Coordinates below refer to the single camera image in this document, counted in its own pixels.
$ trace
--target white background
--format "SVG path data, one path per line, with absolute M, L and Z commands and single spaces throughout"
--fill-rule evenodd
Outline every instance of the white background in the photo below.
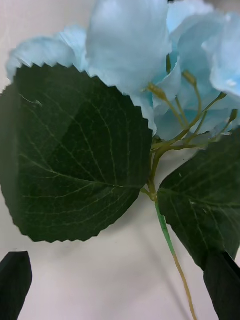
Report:
M 215 2 L 225 9 L 240 7 L 237 0 Z M 0 0 L 0 91 L 7 84 L 4 64 L 10 48 L 67 24 L 86 26 L 92 4 L 92 0 Z M 160 180 L 188 156 L 179 151 L 167 154 L 160 165 Z M 202 271 L 172 232 L 171 236 L 198 320 L 216 320 Z M 22 236 L 1 197 L 0 260 L 12 250 L 28 250 L 33 271 L 19 320 L 191 319 L 154 205 L 145 195 L 99 237 L 54 244 L 33 243 Z

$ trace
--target blue petal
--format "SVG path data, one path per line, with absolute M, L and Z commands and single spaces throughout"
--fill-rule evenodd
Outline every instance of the blue petal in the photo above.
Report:
M 193 24 L 192 22 L 188 24 L 189 21 L 190 18 L 184 22 L 185 32 L 180 34 L 177 49 L 180 55 L 181 69 L 188 70 L 197 80 L 197 88 L 204 109 L 219 95 L 219 92 L 213 88 L 210 82 L 209 63 L 202 44 L 213 35 L 221 32 L 225 19 L 220 13 L 214 12 L 198 16 Z M 184 110 L 197 110 L 198 99 L 195 89 L 185 79 L 181 83 L 178 98 Z M 216 103 L 212 108 L 225 109 L 226 105 Z
M 157 133 L 157 127 L 154 121 L 153 95 L 149 91 L 130 94 L 132 103 L 136 107 L 141 107 L 142 117 L 148 119 L 148 128 Z
M 157 115 L 154 121 L 157 127 L 156 134 L 162 140 L 168 141 L 174 139 L 183 131 L 178 119 L 171 110 L 168 110 L 164 115 Z
M 203 44 L 214 88 L 240 98 L 240 15 L 228 14 L 224 29 Z
M 170 33 L 174 32 L 188 17 L 206 15 L 214 11 L 213 5 L 203 0 L 174 1 L 168 6 L 167 27 Z
M 180 91 L 182 83 L 182 71 L 180 66 L 180 58 L 177 57 L 177 61 L 173 70 L 162 81 L 157 82 L 155 85 L 161 88 L 169 101 L 173 101 Z M 164 115 L 169 106 L 159 99 L 156 95 L 153 95 L 153 108 L 155 116 Z
M 74 66 L 82 72 L 88 68 L 86 61 L 86 30 L 78 25 L 67 26 L 62 32 L 54 35 L 55 39 L 61 40 L 75 53 L 76 62 Z
M 75 63 L 75 53 L 60 40 L 40 36 L 21 43 L 9 54 L 6 63 L 7 77 L 13 81 L 17 68 L 22 65 L 31 67 L 33 64 L 42 67 L 47 64 L 51 67 L 57 63 L 70 67 Z
M 222 110 L 209 110 L 198 134 L 204 134 L 205 132 L 214 131 L 215 128 L 224 123 L 225 125 L 228 123 L 229 117 L 232 113 L 232 109 L 222 109 Z M 196 125 L 191 128 L 191 132 L 194 133 L 200 124 L 201 120 L 198 121 Z
M 166 0 L 98 0 L 87 32 L 89 74 L 126 94 L 144 89 L 172 50 Z

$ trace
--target green leaf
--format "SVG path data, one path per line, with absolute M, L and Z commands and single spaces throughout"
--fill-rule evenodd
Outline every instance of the green leaf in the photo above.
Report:
M 240 245 L 240 129 L 168 176 L 158 193 L 161 214 L 195 263 L 211 252 L 235 258 Z
M 18 319 L 32 279 L 29 254 L 9 252 L 0 263 L 0 319 Z
M 153 133 L 141 108 L 74 67 L 24 66 L 14 83 L 0 98 L 12 109 L 0 119 L 0 183 L 14 223 L 34 241 L 97 236 L 147 181 Z

